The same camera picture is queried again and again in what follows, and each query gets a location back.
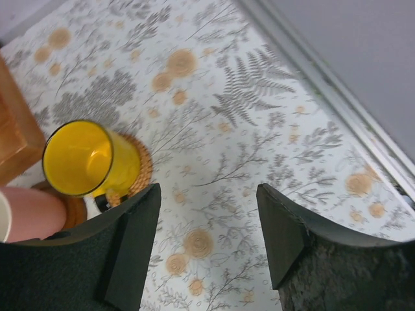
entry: table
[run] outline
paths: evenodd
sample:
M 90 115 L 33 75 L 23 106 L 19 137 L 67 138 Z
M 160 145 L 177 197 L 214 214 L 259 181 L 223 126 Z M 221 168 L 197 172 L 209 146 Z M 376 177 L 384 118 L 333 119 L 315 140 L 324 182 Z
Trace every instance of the table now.
M 384 172 L 228 1 L 69 0 L 1 53 L 46 136 L 92 119 L 151 150 L 163 202 L 144 311 L 280 310 L 260 183 L 346 227 L 415 235 Z M 11 185 L 43 178 L 38 164 Z

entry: brown box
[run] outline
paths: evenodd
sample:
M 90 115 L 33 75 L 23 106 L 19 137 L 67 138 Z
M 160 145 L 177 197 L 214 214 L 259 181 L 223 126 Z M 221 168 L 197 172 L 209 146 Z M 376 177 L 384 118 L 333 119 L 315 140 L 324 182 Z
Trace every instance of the brown box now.
M 45 137 L 0 55 L 0 185 L 42 158 Z

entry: yellow mug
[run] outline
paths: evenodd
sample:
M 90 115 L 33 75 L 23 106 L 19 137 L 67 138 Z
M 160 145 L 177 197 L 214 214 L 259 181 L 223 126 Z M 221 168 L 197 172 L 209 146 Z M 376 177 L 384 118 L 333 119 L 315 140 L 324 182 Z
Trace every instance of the yellow mug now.
M 57 129 L 42 158 L 47 181 L 68 196 L 128 194 L 140 172 L 136 148 L 100 124 L 76 120 Z

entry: pink mug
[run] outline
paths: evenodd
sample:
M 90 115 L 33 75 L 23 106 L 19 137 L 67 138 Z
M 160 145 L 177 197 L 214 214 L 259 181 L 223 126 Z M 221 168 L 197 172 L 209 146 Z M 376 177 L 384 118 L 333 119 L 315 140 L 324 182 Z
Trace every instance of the pink mug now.
M 44 239 L 60 231 L 65 221 L 59 198 L 36 189 L 0 187 L 0 242 Z

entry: wicker coaster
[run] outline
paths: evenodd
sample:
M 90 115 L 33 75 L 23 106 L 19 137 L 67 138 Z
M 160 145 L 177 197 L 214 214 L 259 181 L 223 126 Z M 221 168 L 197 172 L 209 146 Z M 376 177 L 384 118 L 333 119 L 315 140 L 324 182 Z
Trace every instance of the wicker coaster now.
M 132 143 L 137 148 L 138 154 L 140 156 L 140 173 L 134 184 L 130 187 L 130 192 L 128 193 L 128 197 L 131 197 L 150 184 L 151 174 L 153 172 L 153 163 L 151 161 L 149 150 L 141 141 L 136 139 L 133 135 L 121 134 L 121 136 L 123 136 L 127 141 Z M 116 193 L 107 194 L 106 199 L 112 207 L 115 207 L 121 203 L 121 198 Z
M 85 201 L 82 198 L 72 198 L 54 190 L 52 186 L 47 182 L 43 181 L 32 186 L 33 189 L 44 191 L 60 198 L 66 207 L 66 223 L 62 230 L 71 229 L 74 226 L 81 224 L 86 221 L 87 212 Z

